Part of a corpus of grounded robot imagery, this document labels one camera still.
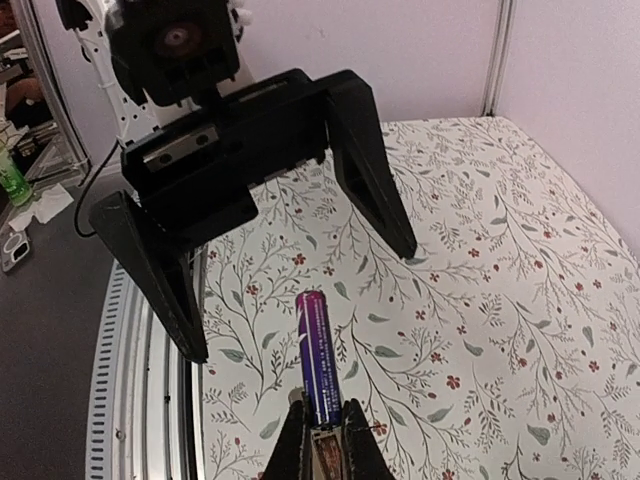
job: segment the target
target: battery label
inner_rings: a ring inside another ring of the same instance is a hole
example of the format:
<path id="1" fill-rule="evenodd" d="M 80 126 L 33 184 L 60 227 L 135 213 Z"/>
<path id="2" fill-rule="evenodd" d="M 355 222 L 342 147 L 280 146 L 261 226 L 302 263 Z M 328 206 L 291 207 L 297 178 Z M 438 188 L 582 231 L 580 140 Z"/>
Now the battery label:
<path id="1" fill-rule="evenodd" d="M 302 378 L 311 401 L 313 426 L 339 426 L 342 406 L 324 293 L 309 291 L 298 295 L 296 312 Z"/>

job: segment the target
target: cylindrical object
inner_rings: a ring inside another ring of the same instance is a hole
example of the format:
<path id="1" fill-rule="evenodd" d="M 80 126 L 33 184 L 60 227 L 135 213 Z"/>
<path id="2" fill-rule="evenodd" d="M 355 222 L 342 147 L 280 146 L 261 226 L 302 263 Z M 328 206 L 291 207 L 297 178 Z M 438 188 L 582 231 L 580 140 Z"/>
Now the cylindrical object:
<path id="1" fill-rule="evenodd" d="M 301 293 L 296 297 L 296 313 L 302 378 L 311 401 L 313 426 L 338 427 L 342 422 L 342 405 L 327 299 L 320 291 Z"/>
<path id="2" fill-rule="evenodd" d="M 7 191 L 9 200 L 16 207 L 26 203 L 33 195 L 31 185 L 18 170 L 5 146 L 0 146 L 0 185 Z"/>

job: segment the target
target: plastic bottle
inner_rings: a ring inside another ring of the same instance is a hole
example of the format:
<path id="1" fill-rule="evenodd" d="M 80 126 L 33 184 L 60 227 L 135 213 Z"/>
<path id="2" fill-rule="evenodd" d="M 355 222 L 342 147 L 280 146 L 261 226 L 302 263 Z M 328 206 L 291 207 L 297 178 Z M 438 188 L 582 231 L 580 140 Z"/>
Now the plastic bottle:
<path id="1" fill-rule="evenodd" d="M 16 207 L 24 205 L 33 195 L 31 185 L 18 170 L 4 145 L 0 145 L 0 185 L 7 191 L 9 200 Z"/>

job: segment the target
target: cable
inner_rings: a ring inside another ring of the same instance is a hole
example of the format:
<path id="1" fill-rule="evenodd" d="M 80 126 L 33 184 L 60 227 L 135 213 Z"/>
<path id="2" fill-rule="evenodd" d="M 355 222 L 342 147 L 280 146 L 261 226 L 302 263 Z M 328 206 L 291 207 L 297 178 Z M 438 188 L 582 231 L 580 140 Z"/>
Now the cable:
<path id="1" fill-rule="evenodd" d="M 95 183 L 96 179 L 100 176 L 100 174 L 102 173 L 102 170 L 104 170 L 104 167 L 107 166 L 107 163 L 109 163 L 109 160 L 111 160 L 111 157 L 113 157 L 113 155 L 116 153 L 116 150 L 118 149 L 118 145 L 119 145 L 118 141 L 116 140 L 113 143 L 113 147 L 111 147 L 111 150 L 109 150 L 109 153 L 107 154 L 106 158 L 102 161 L 102 163 L 96 170 L 96 173 L 93 174 L 93 177 L 91 177 L 91 180 L 87 182 L 87 185 L 84 187 L 84 190 L 82 190 L 82 193 L 80 194 L 80 198 L 78 199 L 78 203 L 76 204 L 76 210 L 73 213 L 73 228 L 75 229 L 76 233 L 80 238 L 91 238 L 96 234 L 95 230 L 92 230 L 91 232 L 83 232 L 80 229 L 80 210 L 82 209 L 82 203 L 84 202 L 84 199 L 86 198 L 87 193 L 89 193 L 91 186 Z"/>

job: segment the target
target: black bracket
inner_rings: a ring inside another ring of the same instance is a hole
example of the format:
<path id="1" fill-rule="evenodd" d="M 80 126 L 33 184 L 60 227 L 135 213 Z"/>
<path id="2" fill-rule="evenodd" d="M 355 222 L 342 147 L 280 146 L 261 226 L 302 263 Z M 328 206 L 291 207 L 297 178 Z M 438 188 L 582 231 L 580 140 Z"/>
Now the black bracket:
<path id="1" fill-rule="evenodd" d="M 86 7 L 77 0 L 56 0 L 60 20 L 65 30 L 84 32 L 93 16 Z"/>
<path id="2" fill-rule="evenodd" d="M 417 243 L 389 168 L 371 88 L 343 71 L 291 70 L 247 87 L 127 147 L 125 178 L 90 223 L 146 295 L 182 354 L 207 359 L 189 253 L 258 215 L 249 193 L 333 150 L 340 187 L 401 258 Z"/>

